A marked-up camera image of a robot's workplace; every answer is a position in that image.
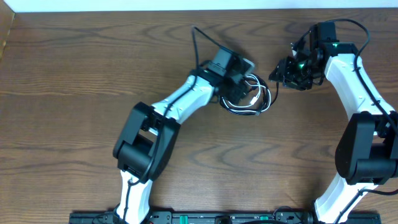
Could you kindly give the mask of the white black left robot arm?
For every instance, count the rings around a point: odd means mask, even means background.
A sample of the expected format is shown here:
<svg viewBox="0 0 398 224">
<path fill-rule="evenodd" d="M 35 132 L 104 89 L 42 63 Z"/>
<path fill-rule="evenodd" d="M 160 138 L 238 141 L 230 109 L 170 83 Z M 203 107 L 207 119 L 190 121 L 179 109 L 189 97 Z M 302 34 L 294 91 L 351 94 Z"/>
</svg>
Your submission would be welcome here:
<svg viewBox="0 0 398 224">
<path fill-rule="evenodd" d="M 142 223 L 149 214 L 152 183 L 167 165 L 181 124 L 207 105 L 215 86 L 210 70 L 189 75 L 185 83 L 164 100 L 138 103 L 116 141 L 113 156 L 118 160 L 123 182 L 121 202 L 115 216 L 122 223 Z"/>
</svg>

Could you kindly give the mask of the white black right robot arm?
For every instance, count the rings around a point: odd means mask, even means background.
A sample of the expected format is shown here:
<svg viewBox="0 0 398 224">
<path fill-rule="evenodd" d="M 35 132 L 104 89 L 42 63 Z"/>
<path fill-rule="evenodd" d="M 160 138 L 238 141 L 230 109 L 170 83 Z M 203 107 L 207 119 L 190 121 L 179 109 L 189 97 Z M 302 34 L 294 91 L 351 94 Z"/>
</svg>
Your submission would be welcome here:
<svg viewBox="0 0 398 224">
<path fill-rule="evenodd" d="M 353 43 L 319 42 L 293 47 L 269 79 L 304 91 L 328 80 L 348 117 L 335 151 L 337 173 L 314 204 L 318 223 L 345 223 L 368 193 L 397 177 L 397 112 L 376 90 Z"/>
</svg>

